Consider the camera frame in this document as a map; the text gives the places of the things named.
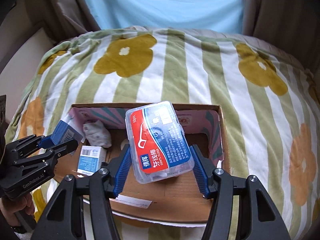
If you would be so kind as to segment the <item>person's left hand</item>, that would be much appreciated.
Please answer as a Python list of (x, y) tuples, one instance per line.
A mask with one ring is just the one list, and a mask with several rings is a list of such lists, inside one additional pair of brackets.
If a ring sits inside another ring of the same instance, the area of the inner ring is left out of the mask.
[(27, 215), (34, 215), (35, 206), (30, 193), (16, 200), (10, 200), (8, 197), (1, 198), (1, 212), (10, 226), (20, 226), (15, 213), (21, 210), (25, 211)]

